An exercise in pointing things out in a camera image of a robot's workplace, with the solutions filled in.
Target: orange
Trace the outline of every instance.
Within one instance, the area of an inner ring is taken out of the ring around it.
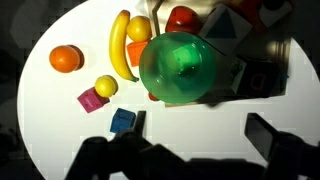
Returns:
[[[62,73],[77,70],[80,64],[80,56],[77,50],[71,46],[58,46],[50,53],[51,66]]]

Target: pink cube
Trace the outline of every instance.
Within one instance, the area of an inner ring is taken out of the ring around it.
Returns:
[[[86,90],[78,97],[78,101],[81,103],[82,107],[90,113],[101,108],[103,105],[108,103],[109,98],[104,98],[99,96],[94,87]]]

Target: red apple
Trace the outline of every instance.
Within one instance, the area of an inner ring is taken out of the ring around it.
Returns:
[[[185,6],[177,6],[172,9],[165,32],[183,31],[198,34],[202,27],[198,14]]]

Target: dark background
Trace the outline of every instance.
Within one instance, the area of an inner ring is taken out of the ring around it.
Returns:
[[[20,74],[41,35],[85,0],[1,0],[0,3],[0,179],[41,179],[25,150],[17,119]],[[320,68],[320,1],[296,0],[288,34]]]

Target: blue cube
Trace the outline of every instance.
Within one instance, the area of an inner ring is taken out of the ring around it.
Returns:
[[[119,131],[129,129],[133,126],[135,119],[135,113],[118,108],[112,118],[110,131],[113,133],[117,133]]]

